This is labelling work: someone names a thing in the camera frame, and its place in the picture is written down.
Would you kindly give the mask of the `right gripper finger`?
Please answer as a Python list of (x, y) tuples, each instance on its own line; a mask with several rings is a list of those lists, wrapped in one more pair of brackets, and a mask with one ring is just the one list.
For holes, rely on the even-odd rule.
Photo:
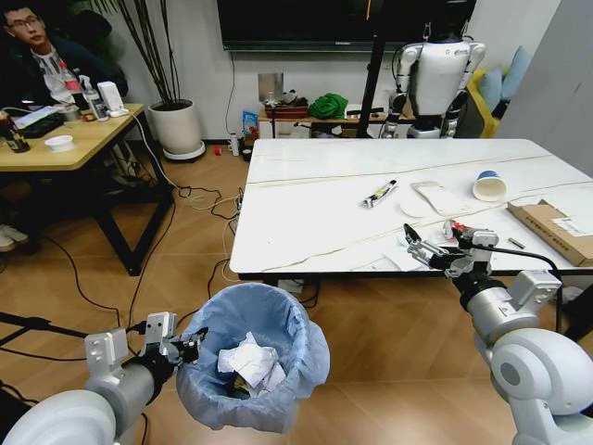
[(464, 253), (458, 248), (441, 248), (428, 240), (422, 240), (407, 223), (403, 224), (407, 252), (421, 264), (435, 270), (448, 270), (455, 260), (462, 259)]
[(473, 247), (473, 228), (467, 226), (454, 226), (452, 234), (458, 241), (458, 249), (464, 252)]

